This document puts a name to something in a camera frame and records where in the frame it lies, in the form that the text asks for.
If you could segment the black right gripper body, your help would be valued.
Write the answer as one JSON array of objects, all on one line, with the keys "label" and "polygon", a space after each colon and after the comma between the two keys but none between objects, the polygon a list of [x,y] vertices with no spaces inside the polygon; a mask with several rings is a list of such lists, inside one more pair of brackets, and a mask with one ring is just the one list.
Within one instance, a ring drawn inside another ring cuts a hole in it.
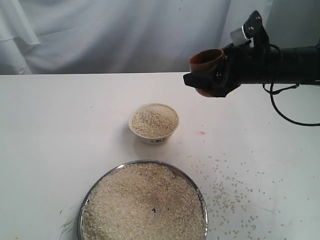
[{"label": "black right gripper body", "polygon": [[238,56],[225,56],[215,68],[214,92],[224,98],[243,84],[263,85],[268,83],[266,72],[268,49],[263,47],[239,46]]}]

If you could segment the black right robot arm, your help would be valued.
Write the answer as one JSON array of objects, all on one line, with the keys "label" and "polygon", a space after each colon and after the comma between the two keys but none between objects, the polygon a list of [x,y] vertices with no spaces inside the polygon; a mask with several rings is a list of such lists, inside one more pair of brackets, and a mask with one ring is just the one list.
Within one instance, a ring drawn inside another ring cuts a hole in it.
[{"label": "black right robot arm", "polygon": [[271,45],[257,52],[254,47],[230,46],[217,66],[183,76],[188,87],[224,98],[243,84],[319,85],[320,49],[316,46],[284,48]]}]

